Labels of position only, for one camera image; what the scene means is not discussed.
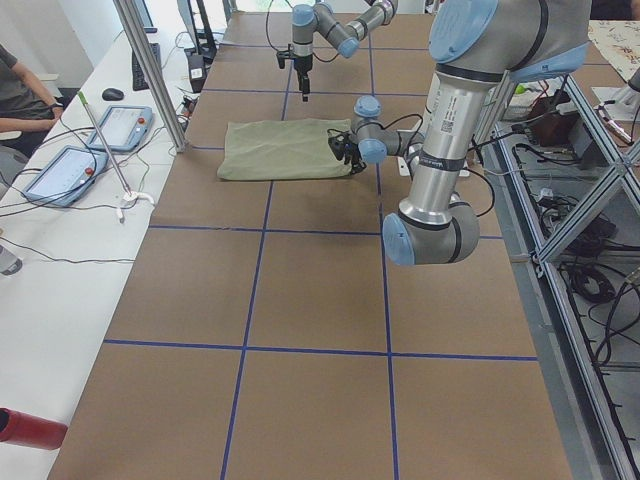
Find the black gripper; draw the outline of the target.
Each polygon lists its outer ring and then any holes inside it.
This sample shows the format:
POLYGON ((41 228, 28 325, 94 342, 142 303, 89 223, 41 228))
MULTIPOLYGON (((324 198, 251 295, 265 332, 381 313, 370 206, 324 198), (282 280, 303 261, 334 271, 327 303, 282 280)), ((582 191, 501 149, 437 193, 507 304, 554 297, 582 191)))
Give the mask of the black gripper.
POLYGON ((338 161, 350 167, 350 174, 363 172, 367 165, 362 160, 357 143, 351 138, 349 131, 339 131, 334 128, 327 130, 328 145, 338 161))
POLYGON ((309 72, 313 68, 313 46, 309 44, 291 43, 286 50, 277 50, 276 59, 280 69, 285 67, 287 60, 291 61, 296 71, 298 88, 303 102, 309 101, 310 79, 309 72))

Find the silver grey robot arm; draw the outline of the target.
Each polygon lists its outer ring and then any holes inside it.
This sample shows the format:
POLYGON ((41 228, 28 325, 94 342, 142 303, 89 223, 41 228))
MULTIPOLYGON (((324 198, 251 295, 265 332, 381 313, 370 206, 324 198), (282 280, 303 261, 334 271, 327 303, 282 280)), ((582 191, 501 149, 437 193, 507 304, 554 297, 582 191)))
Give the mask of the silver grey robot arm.
POLYGON ((327 130, 328 145, 338 161, 358 174, 368 165, 380 164, 387 157, 402 160, 402 175, 413 177, 425 135, 421 132, 423 117, 419 114, 402 116, 387 125, 379 121, 381 104, 374 96, 361 96, 354 105, 354 117, 348 130, 327 130), (414 130, 393 130, 392 126, 410 117, 418 117, 414 130))
POLYGON ((577 70, 590 12, 587 1, 447 1, 430 30, 435 73, 425 126, 392 132, 379 122, 377 99, 357 100, 350 128, 328 143, 339 160, 355 165, 406 159, 410 192, 382 226, 394 263, 455 263, 474 251, 479 221, 455 186, 486 95, 504 76, 529 82, 577 70))

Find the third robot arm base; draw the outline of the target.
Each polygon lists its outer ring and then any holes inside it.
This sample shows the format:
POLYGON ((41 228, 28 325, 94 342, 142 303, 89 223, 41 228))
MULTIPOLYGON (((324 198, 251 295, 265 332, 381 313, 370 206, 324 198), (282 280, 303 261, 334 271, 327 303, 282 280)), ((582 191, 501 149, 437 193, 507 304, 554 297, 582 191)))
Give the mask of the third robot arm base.
POLYGON ((625 146, 632 146, 639 122, 639 70, 623 87, 594 87, 593 90, 599 99, 593 110, 601 123, 625 146))

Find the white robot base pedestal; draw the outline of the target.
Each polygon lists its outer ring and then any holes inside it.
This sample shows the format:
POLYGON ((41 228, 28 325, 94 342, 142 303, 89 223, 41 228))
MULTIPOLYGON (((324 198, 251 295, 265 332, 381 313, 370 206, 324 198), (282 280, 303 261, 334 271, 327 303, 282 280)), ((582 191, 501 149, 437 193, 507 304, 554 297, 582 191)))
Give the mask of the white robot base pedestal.
POLYGON ((412 138, 406 153, 398 156, 403 160, 406 174, 415 177, 423 153, 427 154, 428 165, 443 171, 461 173, 467 167, 467 150, 473 135, 473 124, 466 120, 433 120, 425 111, 423 120, 411 130, 401 130, 412 138))

